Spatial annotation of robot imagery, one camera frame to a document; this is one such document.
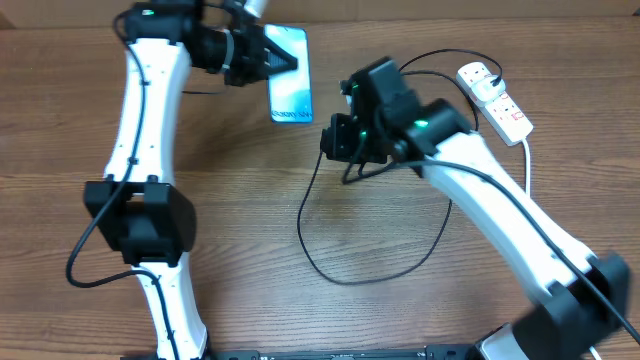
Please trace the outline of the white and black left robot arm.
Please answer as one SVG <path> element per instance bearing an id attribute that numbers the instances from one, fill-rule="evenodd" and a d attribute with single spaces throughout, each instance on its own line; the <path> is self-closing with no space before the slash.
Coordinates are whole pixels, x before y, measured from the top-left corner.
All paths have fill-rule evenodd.
<path id="1" fill-rule="evenodd" d="M 262 1 L 224 1 L 224 29 L 205 25 L 202 1 L 137 2 L 112 28 L 126 51 L 118 135 L 103 177 L 86 183 L 90 231 L 122 255 L 145 293 L 158 359 L 210 359 L 208 330 L 189 270 L 196 212 L 175 185 L 177 117 L 194 68 L 241 87 L 293 70 L 297 59 L 269 39 Z"/>

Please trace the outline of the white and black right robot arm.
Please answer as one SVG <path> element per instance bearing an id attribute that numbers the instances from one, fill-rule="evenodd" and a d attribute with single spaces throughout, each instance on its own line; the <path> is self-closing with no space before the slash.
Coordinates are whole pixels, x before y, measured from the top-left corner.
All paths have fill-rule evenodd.
<path id="1" fill-rule="evenodd" d="M 409 168 L 443 192 L 514 272 L 532 310 L 469 345 L 467 359 L 579 359 L 619 330 L 631 271 L 599 258 L 555 223 L 501 167 L 481 134 L 448 101 L 422 104 L 383 57 L 341 82 L 349 112 L 333 115 L 321 149 L 346 164 L 342 181 Z"/>

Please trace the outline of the blue Galaxy smartphone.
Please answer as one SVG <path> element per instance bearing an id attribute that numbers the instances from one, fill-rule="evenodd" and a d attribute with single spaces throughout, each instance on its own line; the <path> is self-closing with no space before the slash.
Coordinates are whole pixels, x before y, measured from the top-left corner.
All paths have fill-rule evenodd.
<path id="1" fill-rule="evenodd" d="M 265 35 L 297 60 L 297 68 L 268 79 L 271 119 L 279 124 L 310 124 L 313 121 L 308 36 L 304 29 L 268 24 Z"/>

